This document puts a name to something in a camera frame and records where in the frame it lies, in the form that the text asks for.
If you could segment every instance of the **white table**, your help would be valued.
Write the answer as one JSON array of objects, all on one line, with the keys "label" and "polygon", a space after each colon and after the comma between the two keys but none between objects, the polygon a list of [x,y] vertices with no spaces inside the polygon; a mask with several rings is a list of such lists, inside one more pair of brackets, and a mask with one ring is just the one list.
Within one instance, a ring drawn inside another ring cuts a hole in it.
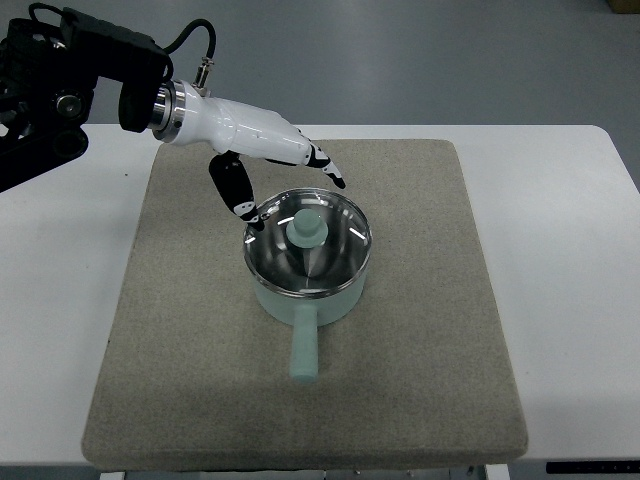
[{"label": "white table", "polygon": [[[301,128],[452,141],[527,421],[524,458],[640,458],[640,195],[606,132]],[[115,125],[86,131],[83,157],[0,194],[0,464],[86,463],[80,438],[159,146]]]}]

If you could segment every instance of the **metal rim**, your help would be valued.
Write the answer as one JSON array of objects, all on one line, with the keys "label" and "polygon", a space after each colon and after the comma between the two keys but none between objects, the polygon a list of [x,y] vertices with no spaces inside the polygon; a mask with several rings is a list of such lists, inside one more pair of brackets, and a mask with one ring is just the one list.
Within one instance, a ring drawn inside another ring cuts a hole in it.
[{"label": "metal rim", "polygon": [[185,106],[187,102],[185,88],[181,82],[171,81],[168,82],[165,87],[168,92],[162,90],[158,92],[154,110],[156,117],[158,117],[164,102],[165,110],[162,112],[162,120],[160,120],[160,122],[165,121],[164,116],[167,110],[169,110],[169,119],[166,121],[164,128],[161,130],[153,130],[153,136],[165,143],[171,143],[178,136],[178,133],[180,133],[180,128],[184,123]]},{"label": "metal rim", "polygon": [[[278,293],[278,294],[283,295],[285,297],[304,298],[304,299],[317,299],[317,298],[330,297],[332,295],[335,295],[337,293],[342,292],[343,290],[345,290],[349,286],[351,286],[353,283],[355,283],[356,280],[358,280],[362,276],[362,274],[367,269],[367,266],[369,265],[369,258],[371,257],[371,245],[373,243],[373,233],[371,232],[371,226],[369,225],[369,221],[367,220],[367,216],[364,214],[364,212],[362,210],[360,210],[360,207],[358,207],[355,203],[353,203],[351,200],[349,200],[344,195],[341,195],[341,194],[339,194],[337,192],[333,192],[331,190],[325,190],[325,189],[322,189],[322,188],[309,188],[309,187],[307,187],[307,188],[293,188],[291,190],[285,190],[283,192],[277,193],[276,195],[273,195],[273,196],[269,197],[268,199],[266,199],[264,202],[262,202],[258,206],[258,212],[260,211],[260,209],[262,209],[262,207],[264,207],[268,203],[271,203],[273,200],[275,200],[277,198],[280,198],[283,195],[291,194],[291,193],[296,193],[296,194],[318,193],[318,194],[321,194],[321,195],[328,195],[328,196],[336,197],[340,201],[342,201],[342,202],[346,203],[347,205],[349,205],[349,207],[351,207],[364,220],[365,224],[367,225],[367,230],[368,230],[367,233],[368,233],[368,238],[369,238],[369,245],[368,245],[368,248],[367,248],[367,254],[365,255],[364,260],[362,261],[362,265],[360,265],[360,267],[358,268],[358,271],[349,280],[347,280],[343,284],[338,285],[336,287],[332,287],[332,288],[327,289],[327,290],[322,290],[320,292],[314,292],[314,293],[294,292],[294,291],[287,290],[285,288],[282,288],[282,287],[280,287],[278,285],[275,285],[275,284],[271,283],[269,280],[267,280],[262,275],[260,275],[260,273],[256,270],[255,266],[251,262],[251,259],[249,258],[249,251],[248,251],[248,248],[247,248],[247,244],[243,243],[243,247],[242,248],[243,248],[243,251],[244,251],[244,261],[247,264],[247,267],[249,268],[249,270],[251,271],[253,276],[256,278],[256,280],[261,285],[263,285],[264,287],[268,288],[272,292]],[[254,230],[253,227],[247,226],[247,228],[244,231],[243,237],[246,237],[250,230]]]}]

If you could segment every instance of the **robot finger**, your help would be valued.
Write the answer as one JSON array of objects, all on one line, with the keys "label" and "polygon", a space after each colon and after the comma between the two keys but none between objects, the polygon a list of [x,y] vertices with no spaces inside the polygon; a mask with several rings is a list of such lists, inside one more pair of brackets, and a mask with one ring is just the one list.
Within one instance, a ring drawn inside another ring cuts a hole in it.
[{"label": "robot finger", "polygon": [[333,163],[333,161],[322,151],[320,147],[311,142],[309,143],[311,144],[311,154],[305,165],[312,168],[321,168],[325,175],[333,180],[336,187],[345,188],[346,184],[344,183],[342,174],[340,173],[340,170],[338,170],[338,167],[336,167],[336,164]]},{"label": "robot finger", "polygon": [[213,157],[209,174],[227,208],[258,231],[264,222],[258,214],[253,187],[247,171],[236,152],[228,151]]}]

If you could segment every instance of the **saucepan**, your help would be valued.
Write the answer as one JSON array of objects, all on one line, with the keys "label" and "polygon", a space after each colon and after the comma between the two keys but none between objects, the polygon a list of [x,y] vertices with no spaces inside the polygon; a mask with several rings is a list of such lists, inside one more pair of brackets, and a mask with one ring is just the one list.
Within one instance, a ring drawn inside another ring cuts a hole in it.
[{"label": "saucepan", "polygon": [[244,258],[258,302],[293,327],[290,377],[318,378],[318,327],[357,304],[371,257],[371,228],[360,208],[329,190],[299,188],[258,207],[264,230],[248,226]]}]

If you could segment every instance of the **cable connector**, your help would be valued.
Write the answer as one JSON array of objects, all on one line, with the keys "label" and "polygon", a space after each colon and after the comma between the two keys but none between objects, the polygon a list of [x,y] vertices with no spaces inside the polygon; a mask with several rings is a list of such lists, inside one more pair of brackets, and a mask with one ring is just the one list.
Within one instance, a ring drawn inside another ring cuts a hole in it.
[{"label": "cable connector", "polygon": [[212,59],[210,59],[209,57],[202,57],[202,64],[198,67],[196,79],[191,84],[195,91],[198,92],[203,98],[209,95],[209,89],[205,85],[207,83],[207,77],[209,76],[212,65]]}]

